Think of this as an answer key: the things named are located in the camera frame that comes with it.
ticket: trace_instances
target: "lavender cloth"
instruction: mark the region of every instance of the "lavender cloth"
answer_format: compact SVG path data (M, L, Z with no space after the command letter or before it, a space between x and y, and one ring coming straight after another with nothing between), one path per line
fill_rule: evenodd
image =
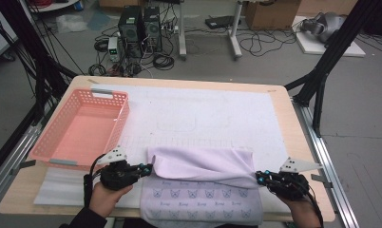
M252 153L233 149L153 147L143 179L141 217L160 228L259 225L262 206Z
M153 169L161 178L258 188L252 152L161 146L150 147L147 159L153 162Z

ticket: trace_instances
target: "desk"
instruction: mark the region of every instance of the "desk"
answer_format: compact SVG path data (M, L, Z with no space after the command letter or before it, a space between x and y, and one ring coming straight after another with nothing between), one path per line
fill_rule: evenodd
M289 155L295 159L313 161L309 145L306 142L291 100L283 86L78 76L72 81L67 90L67 94L69 94L74 88L91 87L92 84L200 88L268 93L273 101L274 109L277 114L277 120L282 132L282 137ZM63 97L61 103L67 99L67 94ZM37 162L35 166L22 169L2 199L0 203L0 213L21 215L77 214L81 209L80 207L44 206L33 204L47 170L48 168L40 162ZM308 180L311 179L311 174L318 173L317 171L304 173ZM323 184L317 181L310 181L310 184L315 190L316 199L322 211L324 221L334 220L334 209L331 206ZM116 208L111 214L112 217L138 217L139 215L139 209L128 208ZM264 213L264 220L291 220L291 216L290 213L270 212Z

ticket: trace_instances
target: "concrete floor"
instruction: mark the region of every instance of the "concrete floor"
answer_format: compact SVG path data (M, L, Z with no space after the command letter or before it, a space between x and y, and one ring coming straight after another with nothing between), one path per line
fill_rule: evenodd
M57 14L82 13L89 21L95 10L64 9L45 16L45 20ZM117 20L110 19L101 29L57 34L57 37L82 71L87 72L95 63L94 38L115 24ZM195 26L204 28L204 24ZM243 57L234 61L224 36L187 33L186 38L186 61L179 58L175 48L174 68L168 71L151 68L150 73L143 71L138 77L286 85L310 72L321 57L303 54L294 43L262 57L243 51ZM366 42L375 47L356 40L366 56L341 58L327 81L321 133L359 226L382 227L382 46L372 40ZM61 48L57 52L64 66L79 72ZM27 77L22 72L20 62L0 61L0 148L34 104ZM291 96L297 93L298 88L290 91ZM0 227L58 227L70 220L71 217L65 216L0 214ZM339 218L325 226L343 227ZM260 227L283 227L283 224L264 222Z

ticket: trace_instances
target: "white paper sheet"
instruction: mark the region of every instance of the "white paper sheet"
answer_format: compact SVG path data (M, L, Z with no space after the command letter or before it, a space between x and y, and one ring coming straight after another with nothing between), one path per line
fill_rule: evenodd
M277 171L288 157L271 97L266 93L126 85L93 87L128 93L130 112L120 145L131 164L145 162L146 148L156 145L240 148L254 153L257 170ZM56 179L55 170L48 170L34 203L83 205L83 174L58 171ZM118 206L139 208L141 188L142 181ZM274 200L274 196L263 199L265 211L279 209L277 205L273 208Z

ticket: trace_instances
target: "black pole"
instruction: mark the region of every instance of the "black pole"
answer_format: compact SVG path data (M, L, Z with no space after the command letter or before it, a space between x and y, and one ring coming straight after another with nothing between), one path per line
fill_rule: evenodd
M68 68L61 66L52 59L44 46L42 40L37 35L30 20L25 14L22 4L18 0L0 0L0 12L13 29L19 41L29 54L29 58L23 58L17 46L11 41L6 32L0 27L0 34L16 50L27 73L36 80L35 97L36 103L26 118L19 124L13 134L0 150L0 167L10 152L19 142L30 124L37 124L45 115L45 104L54 97L58 100L62 98L67 90L68 82L65 81L62 74L69 78L75 77L76 73Z
M303 85L298 94L294 96L294 101L301 106L308 106L316 94L313 128L318 137L321 137L319 128L327 77L380 2L382 0L358 0L313 71L285 86L287 90L291 90Z

